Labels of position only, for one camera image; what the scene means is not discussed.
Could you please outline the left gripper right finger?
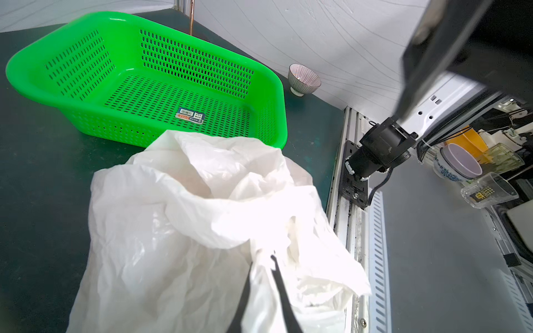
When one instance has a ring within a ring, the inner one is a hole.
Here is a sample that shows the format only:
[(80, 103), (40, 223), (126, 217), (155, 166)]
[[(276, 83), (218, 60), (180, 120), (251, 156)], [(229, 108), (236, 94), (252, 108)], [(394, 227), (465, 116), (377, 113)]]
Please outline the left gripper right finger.
[(291, 303), (287, 295), (287, 291), (283, 282), (283, 277), (280, 272), (278, 261), (275, 255), (271, 256), (275, 268), (272, 270), (273, 278), (276, 283), (276, 288), (280, 296), (281, 308), (283, 313), (283, 320), (288, 333), (303, 333), (294, 312), (291, 308)]

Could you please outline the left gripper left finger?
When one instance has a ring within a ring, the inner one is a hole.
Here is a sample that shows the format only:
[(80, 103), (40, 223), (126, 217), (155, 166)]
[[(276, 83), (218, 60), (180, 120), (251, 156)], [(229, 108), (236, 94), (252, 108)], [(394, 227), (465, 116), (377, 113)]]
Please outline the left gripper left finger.
[(248, 270), (247, 279), (244, 285), (244, 288), (242, 290), (242, 294), (240, 297), (240, 302), (237, 306), (236, 313), (233, 317), (233, 320), (231, 321), (226, 333), (242, 333), (242, 320), (244, 317), (244, 313), (247, 309), (248, 300), (251, 293), (251, 269)]

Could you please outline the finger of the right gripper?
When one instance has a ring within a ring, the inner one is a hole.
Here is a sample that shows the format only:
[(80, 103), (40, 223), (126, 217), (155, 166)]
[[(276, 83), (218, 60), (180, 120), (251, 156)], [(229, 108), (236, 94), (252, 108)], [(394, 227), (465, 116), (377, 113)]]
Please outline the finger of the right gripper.
[(444, 72), (532, 102), (531, 1), (431, 1), (403, 58), (405, 119)]

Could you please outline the white plastic bag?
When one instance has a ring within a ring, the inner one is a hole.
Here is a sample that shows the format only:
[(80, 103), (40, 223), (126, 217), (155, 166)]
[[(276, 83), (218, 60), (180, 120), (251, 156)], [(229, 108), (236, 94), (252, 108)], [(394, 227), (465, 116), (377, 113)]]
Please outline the white plastic bag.
[(287, 332), (272, 255), (303, 332), (343, 331), (371, 294), (312, 176), (257, 139), (168, 130), (90, 189), (69, 332), (226, 332), (249, 269), (242, 332)]

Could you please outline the green plastic basket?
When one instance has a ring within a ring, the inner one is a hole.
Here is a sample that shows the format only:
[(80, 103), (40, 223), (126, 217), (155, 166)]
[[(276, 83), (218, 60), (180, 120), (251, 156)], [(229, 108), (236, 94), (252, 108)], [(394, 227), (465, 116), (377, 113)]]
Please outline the green plastic basket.
[(166, 130), (287, 142), (272, 70), (135, 15), (84, 15), (17, 52), (6, 77), (80, 132), (116, 142), (148, 147)]

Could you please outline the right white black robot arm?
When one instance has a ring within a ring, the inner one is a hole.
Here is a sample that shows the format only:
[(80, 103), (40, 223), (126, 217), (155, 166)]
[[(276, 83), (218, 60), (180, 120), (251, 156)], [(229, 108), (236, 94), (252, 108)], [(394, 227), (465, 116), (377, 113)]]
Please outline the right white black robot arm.
[(531, 1), (431, 1), (402, 57), (404, 88), (393, 115), (347, 142), (340, 194), (371, 204), (369, 177), (390, 174), (458, 98), (477, 85), (532, 100)]

